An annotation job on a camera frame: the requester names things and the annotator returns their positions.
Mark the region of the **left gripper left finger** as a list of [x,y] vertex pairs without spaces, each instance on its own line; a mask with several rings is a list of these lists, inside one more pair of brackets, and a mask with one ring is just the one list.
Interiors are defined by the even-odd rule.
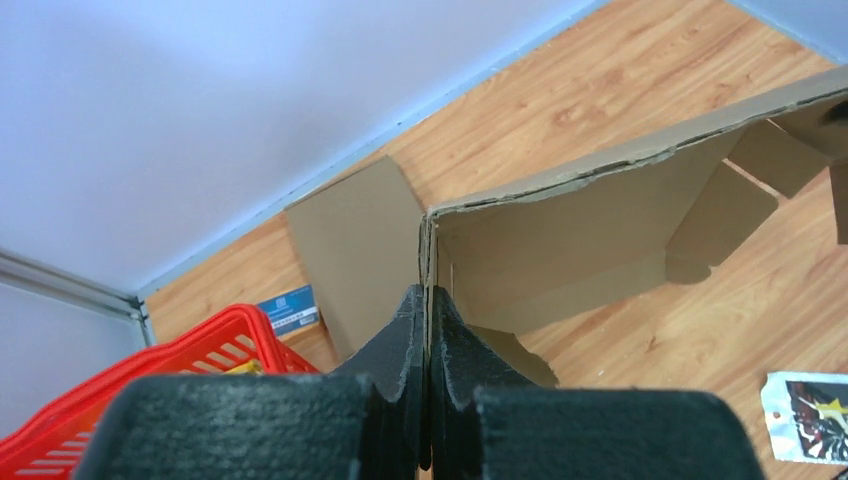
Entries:
[[153,375],[111,402],[78,479],[414,479],[424,290],[327,374]]

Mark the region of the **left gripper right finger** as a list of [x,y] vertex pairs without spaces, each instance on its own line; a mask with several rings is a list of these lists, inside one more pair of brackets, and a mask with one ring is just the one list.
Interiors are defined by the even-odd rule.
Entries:
[[430,293],[437,479],[759,479],[730,407],[703,391],[555,389],[503,360]]

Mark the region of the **cardboard box stack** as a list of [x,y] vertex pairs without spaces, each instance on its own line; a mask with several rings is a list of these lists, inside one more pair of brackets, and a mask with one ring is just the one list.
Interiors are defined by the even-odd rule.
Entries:
[[845,244],[845,67],[432,206],[420,280],[449,294],[509,366],[553,386],[520,334],[703,281],[823,170]]

